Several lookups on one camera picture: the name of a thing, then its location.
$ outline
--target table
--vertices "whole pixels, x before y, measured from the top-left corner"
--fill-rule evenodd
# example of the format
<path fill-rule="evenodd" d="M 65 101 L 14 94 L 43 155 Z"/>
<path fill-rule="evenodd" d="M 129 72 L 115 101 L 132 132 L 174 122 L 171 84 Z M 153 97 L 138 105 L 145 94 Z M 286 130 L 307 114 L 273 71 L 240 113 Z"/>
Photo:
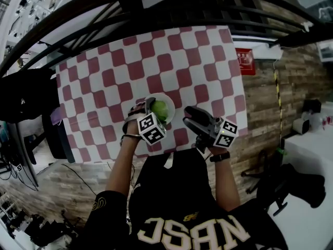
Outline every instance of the table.
<path fill-rule="evenodd" d="M 277 209 L 276 203 L 270 206 L 268 214 L 280 228 L 289 249 L 326 249 L 332 239 L 329 232 L 333 223 L 331 214 L 333 204 L 333 126 L 326 125 L 325 130 L 309 131 L 304 135 L 285 138 L 284 164 L 292 164 L 299 173 L 319 174 L 325 177 L 326 197 L 319 208 L 311 208 L 308 203 L 288 194 L 287 207 L 276 217 L 272 217 Z M 299 227 L 301 240 L 295 240 L 294 231 Z"/>
<path fill-rule="evenodd" d="M 165 93 L 176 114 L 167 138 L 135 157 L 194 147 L 184 108 L 197 105 L 237 123 L 247 134 L 244 88 L 227 26 L 160 30 L 105 44 L 56 68 L 61 114 L 77 163 L 112 162 L 132 106 L 151 93 Z"/>

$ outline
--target yellow and black striped pole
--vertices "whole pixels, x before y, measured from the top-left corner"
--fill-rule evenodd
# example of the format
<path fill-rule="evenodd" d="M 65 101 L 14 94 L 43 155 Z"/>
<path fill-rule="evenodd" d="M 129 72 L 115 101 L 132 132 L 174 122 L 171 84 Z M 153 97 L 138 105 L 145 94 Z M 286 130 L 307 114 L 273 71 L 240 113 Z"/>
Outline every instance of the yellow and black striped pole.
<path fill-rule="evenodd" d="M 276 86 L 277 99 L 279 101 L 279 108 L 280 108 L 280 146 L 281 146 L 281 140 L 282 140 L 282 106 L 281 106 L 280 87 L 279 87 L 279 83 L 277 81 L 277 74 L 276 74 L 274 63 L 273 63 L 273 74 L 274 74 L 274 80 L 275 80 L 275 86 Z"/>

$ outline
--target white plate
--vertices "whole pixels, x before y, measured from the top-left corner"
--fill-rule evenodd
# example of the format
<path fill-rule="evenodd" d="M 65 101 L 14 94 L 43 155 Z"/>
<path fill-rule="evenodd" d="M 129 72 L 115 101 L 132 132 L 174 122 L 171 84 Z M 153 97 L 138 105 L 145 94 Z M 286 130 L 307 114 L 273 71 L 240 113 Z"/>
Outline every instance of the white plate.
<path fill-rule="evenodd" d="M 156 94 L 150 94 L 146 97 L 146 99 L 154 97 L 156 100 L 163 101 L 166 103 L 166 106 L 168 107 L 168 117 L 166 118 L 165 122 L 169 124 L 176 113 L 176 107 L 173 101 L 170 97 L 168 97 L 166 94 L 163 93 L 156 93 Z"/>

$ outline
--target bracelet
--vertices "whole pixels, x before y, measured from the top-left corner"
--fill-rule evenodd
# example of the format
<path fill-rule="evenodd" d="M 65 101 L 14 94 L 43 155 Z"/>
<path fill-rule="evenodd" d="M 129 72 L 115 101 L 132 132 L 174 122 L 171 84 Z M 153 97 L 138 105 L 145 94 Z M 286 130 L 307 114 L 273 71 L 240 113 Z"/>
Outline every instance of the bracelet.
<path fill-rule="evenodd" d="M 142 139 L 142 137 L 140 135 L 138 135 L 138 134 L 124 134 L 123 136 L 121 136 L 120 146 L 123 144 L 124 137 L 137 138 L 139 140 Z"/>
<path fill-rule="evenodd" d="M 220 155 L 216 155 L 216 156 L 212 156 L 209 160 L 210 162 L 221 162 L 225 159 L 229 159 L 230 158 L 230 153 L 227 151 L 226 153 L 220 154 Z"/>

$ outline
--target red sign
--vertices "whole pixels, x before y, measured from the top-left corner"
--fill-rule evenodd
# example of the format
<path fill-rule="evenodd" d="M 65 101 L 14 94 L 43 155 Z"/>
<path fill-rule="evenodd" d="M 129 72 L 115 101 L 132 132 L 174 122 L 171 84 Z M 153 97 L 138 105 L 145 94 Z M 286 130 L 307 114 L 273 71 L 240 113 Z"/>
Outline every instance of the red sign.
<path fill-rule="evenodd" d="M 255 75 L 252 49 L 236 48 L 237 58 L 242 75 Z"/>

